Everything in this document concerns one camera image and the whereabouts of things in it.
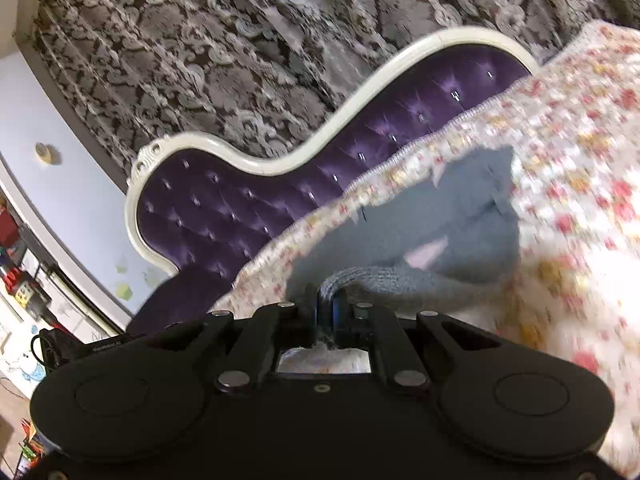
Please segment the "grey knit sweater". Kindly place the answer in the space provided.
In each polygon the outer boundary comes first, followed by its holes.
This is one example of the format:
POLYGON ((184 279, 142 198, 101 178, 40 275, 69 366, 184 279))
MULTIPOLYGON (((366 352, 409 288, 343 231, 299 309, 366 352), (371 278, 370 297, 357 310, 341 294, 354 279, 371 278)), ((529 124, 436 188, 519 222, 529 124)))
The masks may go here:
POLYGON ((478 148, 438 178, 359 208, 295 260, 286 296, 316 292, 328 300, 344 290, 402 316, 488 300, 520 260, 512 160, 512 148, 478 148))

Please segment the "purple tufted white-framed headboard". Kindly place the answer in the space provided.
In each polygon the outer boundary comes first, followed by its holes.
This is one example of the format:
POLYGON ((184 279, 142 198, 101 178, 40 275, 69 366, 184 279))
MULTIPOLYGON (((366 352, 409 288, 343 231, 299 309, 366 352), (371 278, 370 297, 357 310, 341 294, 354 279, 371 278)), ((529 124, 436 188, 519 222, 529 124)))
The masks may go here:
POLYGON ((201 132, 145 145, 131 169, 125 223, 138 254, 167 280, 127 332, 199 318, 296 220, 538 67, 500 32, 455 27, 401 50, 290 154, 256 158, 201 132))

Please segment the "cluttered shelf items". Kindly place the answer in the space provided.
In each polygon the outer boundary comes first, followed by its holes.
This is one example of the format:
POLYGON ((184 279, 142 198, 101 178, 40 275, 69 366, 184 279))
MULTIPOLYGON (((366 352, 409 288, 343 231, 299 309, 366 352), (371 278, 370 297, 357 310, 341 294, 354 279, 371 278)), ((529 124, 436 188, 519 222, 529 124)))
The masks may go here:
POLYGON ((49 309, 51 298, 39 283, 14 261, 15 247, 21 241, 18 224, 1 196, 1 283, 6 293, 36 321, 54 327, 58 319, 49 309))

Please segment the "floral bed sheet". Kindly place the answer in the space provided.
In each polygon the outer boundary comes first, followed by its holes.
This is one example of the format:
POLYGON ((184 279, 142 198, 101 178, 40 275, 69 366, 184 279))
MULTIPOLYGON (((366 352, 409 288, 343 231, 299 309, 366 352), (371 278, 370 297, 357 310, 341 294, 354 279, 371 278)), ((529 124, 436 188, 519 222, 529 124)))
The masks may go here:
POLYGON ((445 186, 479 148, 512 148, 515 274, 472 292, 457 318, 570 360, 612 390, 601 457, 639 472, 639 34, 587 24, 553 61, 508 91, 412 142, 296 221, 241 270, 217 302, 241 318, 281 300, 304 255, 363 206, 411 185, 445 186))

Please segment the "grey damask curtain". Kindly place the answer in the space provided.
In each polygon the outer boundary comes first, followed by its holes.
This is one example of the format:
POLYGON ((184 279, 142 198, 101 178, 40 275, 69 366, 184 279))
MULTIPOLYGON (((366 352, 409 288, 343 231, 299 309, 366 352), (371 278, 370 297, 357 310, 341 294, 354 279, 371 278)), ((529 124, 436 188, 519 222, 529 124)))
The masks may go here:
POLYGON ((142 146, 183 131, 292 151, 436 30, 495 29, 542 62, 595 18, 637 26, 639 0, 39 0, 32 43, 124 175, 142 146))

